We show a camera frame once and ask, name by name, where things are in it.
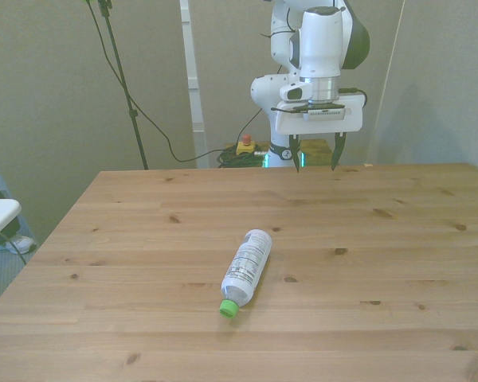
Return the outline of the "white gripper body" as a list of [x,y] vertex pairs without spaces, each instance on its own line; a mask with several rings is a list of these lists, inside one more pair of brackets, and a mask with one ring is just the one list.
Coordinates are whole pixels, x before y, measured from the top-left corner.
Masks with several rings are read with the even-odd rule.
[[274,111],[278,134],[356,132],[363,124],[363,94],[340,94],[330,103],[280,102]]

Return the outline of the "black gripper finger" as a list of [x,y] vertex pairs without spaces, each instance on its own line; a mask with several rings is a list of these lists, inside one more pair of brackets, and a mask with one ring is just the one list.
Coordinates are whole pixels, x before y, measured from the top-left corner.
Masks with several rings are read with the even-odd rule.
[[296,171],[300,171],[300,137],[297,134],[289,136],[289,149],[292,154],[292,160]]
[[335,147],[331,156],[331,169],[335,170],[339,164],[339,159],[342,156],[343,149],[345,147],[345,133],[337,132],[335,134]]

